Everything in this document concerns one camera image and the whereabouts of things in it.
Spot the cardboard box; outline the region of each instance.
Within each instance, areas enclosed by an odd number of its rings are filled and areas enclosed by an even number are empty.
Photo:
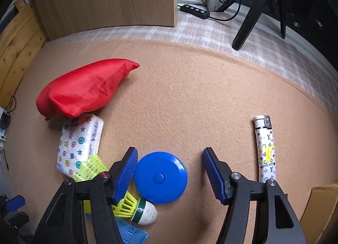
[[[338,184],[312,188],[300,220],[308,244],[338,243]]]

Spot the checkered cloth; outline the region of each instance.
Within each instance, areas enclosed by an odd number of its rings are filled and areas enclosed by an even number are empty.
[[[241,57],[259,64],[308,91],[330,112],[338,116],[338,83],[325,74],[293,45],[263,30],[254,28],[239,51],[232,41],[240,21],[221,23],[202,20],[179,11],[177,27],[124,26],[84,31],[48,42],[49,44],[109,39],[164,40],[201,46]]]

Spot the ribbed blue rubber pad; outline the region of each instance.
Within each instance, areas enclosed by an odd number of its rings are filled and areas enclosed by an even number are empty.
[[[212,190],[214,191],[214,195],[216,199],[221,201],[222,204],[225,203],[226,201],[226,195],[224,191],[224,182],[218,173],[218,170],[212,161],[209,152],[207,149],[204,149],[203,151],[203,156],[202,156],[202,161],[204,168],[207,172],[207,175],[209,177],[209,181],[211,183]]]
[[[137,162],[138,162],[138,153],[137,149],[134,148],[128,160],[124,164],[124,167],[122,169],[122,172],[120,173],[119,178],[116,181],[116,191],[114,195],[114,200],[116,204],[118,204],[119,201],[122,198],[124,198],[128,190],[129,184],[131,182],[131,179],[135,173]]]

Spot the metal screw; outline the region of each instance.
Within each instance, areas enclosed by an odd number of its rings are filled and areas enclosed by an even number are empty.
[[[109,172],[101,172],[101,173],[99,174],[99,176],[100,176],[101,178],[107,178],[107,177],[109,176]]]
[[[270,186],[276,186],[276,185],[277,185],[277,182],[276,182],[276,180],[274,180],[274,179],[268,179],[268,184],[269,184]]]
[[[234,179],[240,179],[241,178],[241,174],[237,173],[237,172],[234,172],[234,173],[231,173],[231,177],[234,178]]]
[[[71,183],[73,183],[73,180],[72,180],[71,178],[67,178],[67,179],[65,179],[65,181],[64,181],[64,184],[65,184],[65,185],[70,185]]]

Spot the black remote control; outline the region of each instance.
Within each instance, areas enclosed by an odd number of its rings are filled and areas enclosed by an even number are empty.
[[[182,5],[180,6],[180,10],[183,12],[195,15],[201,19],[208,19],[210,16],[210,12],[190,6],[190,5]]]

